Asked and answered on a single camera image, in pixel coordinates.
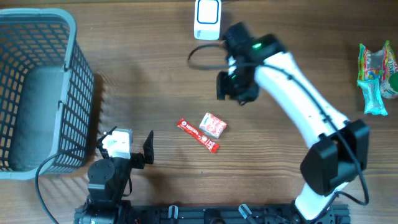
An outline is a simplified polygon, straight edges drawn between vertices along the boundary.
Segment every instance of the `basket bottom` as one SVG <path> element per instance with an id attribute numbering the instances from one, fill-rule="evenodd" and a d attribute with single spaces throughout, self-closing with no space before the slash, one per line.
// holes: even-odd
<path id="1" fill-rule="evenodd" d="M 14 139 L 10 145 L 10 168 L 28 171 L 48 158 L 64 72 L 62 66 L 34 68 L 26 75 L 16 118 Z"/>

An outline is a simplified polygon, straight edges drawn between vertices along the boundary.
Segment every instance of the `basket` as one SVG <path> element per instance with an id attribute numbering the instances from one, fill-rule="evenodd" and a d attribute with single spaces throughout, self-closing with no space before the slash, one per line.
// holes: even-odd
<path id="1" fill-rule="evenodd" d="M 0 179 L 31 179 L 43 166 L 67 174 L 85 163 L 94 76 L 61 9 L 0 10 Z"/>

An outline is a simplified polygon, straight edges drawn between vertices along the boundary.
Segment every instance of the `wire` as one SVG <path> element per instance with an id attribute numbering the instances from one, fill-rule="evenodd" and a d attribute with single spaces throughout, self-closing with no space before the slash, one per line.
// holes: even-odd
<path id="1" fill-rule="evenodd" d="M 362 170 L 361 170 L 361 166 L 358 162 L 358 160 L 356 159 L 352 149 L 350 148 L 350 146 L 348 145 L 348 143 L 345 141 L 344 137 L 341 135 L 341 133 L 339 132 L 339 129 L 336 127 L 336 125 L 334 124 L 334 122 L 331 120 L 330 116 L 325 112 L 325 110 L 322 108 L 322 106 L 319 104 L 319 102 L 315 99 L 315 97 L 308 91 L 308 89 L 297 79 L 295 79 L 295 77 L 286 72 L 284 69 L 275 67 L 273 65 L 267 65 L 267 64 L 261 64 L 261 63 L 234 63 L 232 65 L 200 65 L 200 64 L 195 64 L 192 62 L 191 57 L 192 55 L 203 48 L 207 48 L 207 47 L 214 47 L 215 44 L 207 44 L 207 45 L 201 45 L 195 49 L 193 49 L 190 54 L 188 55 L 187 58 L 187 63 L 188 66 L 191 68 L 195 68 L 195 69 L 199 69 L 199 70 L 219 70 L 219 69 L 228 69 L 230 67 L 257 67 L 257 66 L 261 66 L 261 67 L 267 67 L 267 68 L 271 68 L 275 71 L 278 71 L 282 74 L 284 74 L 287 79 L 292 80 L 293 82 L 296 83 L 296 85 L 298 85 L 304 92 L 305 94 L 313 101 L 313 103 L 315 104 L 315 106 L 318 108 L 318 110 L 320 111 L 321 115 L 323 115 L 325 117 L 325 120 L 330 124 L 330 126 L 333 128 L 333 130 L 335 131 L 338 139 L 340 140 L 340 142 L 343 144 L 344 148 L 346 149 L 349 158 L 353 161 L 355 169 L 358 173 L 359 176 L 359 180 L 361 182 L 362 185 L 362 189 L 363 189 L 363 194 L 364 194 L 364 201 L 360 201 L 358 199 L 356 199 L 355 197 L 353 197 L 350 194 L 347 194 L 346 192 L 343 191 L 337 191 L 333 194 L 331 200 L 327 203 L 327 205 L 323 208 L 323 210 L 317 215 L 317 217 L 315 217 L 313 219 L 312 223 L 315 223 L 319 218 L 321 218 L 322 214 L 324 214 L 328 208 L 330 207 L 330 205 L 333 203 L 333 201 L 339 197 L 339 195 L 343 195 L 345 197 L 348 197 L 349 199 L 351 199 L 353 202 L 365 206 L 369 203 L 369 190 L 368 190 L 368 186 L 366 185 L 366 181 L 364 179 Z"/>
<path id="2" fill-rule="evenodd" d="M 39 174 L 40 174 L 40 170 L 43 168 L 43 166 L 44 166 L 46 163 L 48 163 L 48 161 L 50 161 L 50 160 L 52 160 L 52 159 L 54 159 L 54 158 L 56 158 L 56 157 L 58 157 L 58 156 L 61 156 L 61 155 L 63 155 L 63 154 L 68 154 L 68 153 L 71 153 L 71 152 L 75 152 L 75 151 L 79 151 L 79 150 L 84 150 L 84 149 L 85 149 L 85 148 L 83 148 L 83 147 L 78 147 L 78 148 L 74 148 L 74 149 L 69 149 L 69 150 L 66 150 L 66 151 L 58 152 L 58 153 L 56 153 L 56 154 L 54 154 L 54 155 L 52 155 L 52 156 L 46 158 L 46 159 L 38 166 L 38 168 L 37 168 L 36 175 L 35 175 L 35 188 L 36 188 L 37 197 L 39 198 L 40 204 L 42 204 L 43 209 L 44 209 L 44 211 L 46 212 L 46 214 L 47 214 L 47 215 L 50 217 L 50 219 L 51 219 L 54 223 L 56 223 L 56 224 L 59 224 L 59 223 L 58 223 L 57 220 L 54 218 L 54 216 L 51 214 L 51 212 L 49 211 L 49 209 L 47 208 L 47 206 L 45 206 L 44 201 L 43 201 L 43 198 L 42 198 L 42 194 L 40 193 L 40 189 L 39 189 Z"/>

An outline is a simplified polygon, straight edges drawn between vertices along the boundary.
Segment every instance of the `green lid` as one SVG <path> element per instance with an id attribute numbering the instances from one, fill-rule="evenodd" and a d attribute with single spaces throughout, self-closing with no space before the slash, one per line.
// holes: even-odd
<path id="1" fill-rule="evenodd" d="M 398 72 L 392 74 L 388 79 L 388 82 L 390 83 L 391 88 L 398 92 Z"/>

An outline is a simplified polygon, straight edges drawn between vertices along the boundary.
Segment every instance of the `wooden surface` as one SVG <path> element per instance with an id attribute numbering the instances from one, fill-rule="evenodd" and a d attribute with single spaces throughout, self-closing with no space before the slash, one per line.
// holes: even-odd
<path id="1" fill-rule="evenodd" d="M 305 143 L 267 93 L 243 107 L 217 101 L 218 71 L 191 70 L 185 60 L 199 44 L 193 38 L 192 2 L 65 4 L 78 24 L 78 42 L 96 74 L 92 132 L 113 126 L 134 130 L 133 150 L 151 129 L 155 164 L 132 172 L 134 205 L 239 205 L 289 203 L 301 191 L 299 165 Z M 356 87 L 359 43 L 379 50 L 390 40 L 398 50 L 398 5 L 370 1 L 238 1 L 223 4 L 223 29 L 246 21 L 256 36 L 275 33 L 291 50 L 320 93 L 352 120 L 371 127 L 368 169 L 371 203 L 359 207 L 345 198 L 353 223 L 397 223 L 398 100 L 384 100 L 389 115 L 363 115 L 363 94 Z M 201 62 L 222 63 L 223 52 L 204 51 Z M 196 142 L 175 123 L 199 125 L 206 112 L 228 129 L 216 140 L 217 154 Z M 87 165 L 59 179 L 43 177 L 40 187 L 51 212 L 71 223 L 74 208 L 88 193 Z M 1 223 L 49 223 L 37 200 L 34 182 L 1 181 Z M 345 190 L 362 198 L 358 180 Z"/>

